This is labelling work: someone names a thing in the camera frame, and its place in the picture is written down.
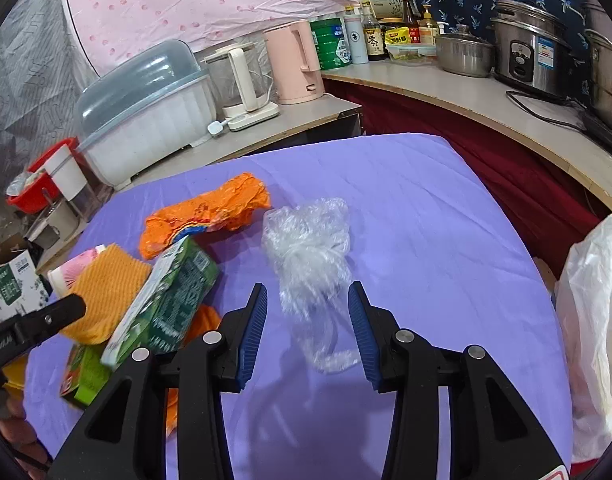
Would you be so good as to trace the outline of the person's left hand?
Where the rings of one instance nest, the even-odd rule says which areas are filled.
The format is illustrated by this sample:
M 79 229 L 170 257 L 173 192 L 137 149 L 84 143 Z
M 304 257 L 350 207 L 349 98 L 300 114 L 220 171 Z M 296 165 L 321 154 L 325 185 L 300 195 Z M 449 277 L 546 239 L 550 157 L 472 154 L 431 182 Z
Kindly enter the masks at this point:
M 38 440 L 34 427 L 26 419 L 26 411 L 20 399 L 7 397 L 7 418 L 0 416 L 0 431 L 3 437 L 22 454 L 33 457 L 38 463 L 49 463 L 48 452 Z

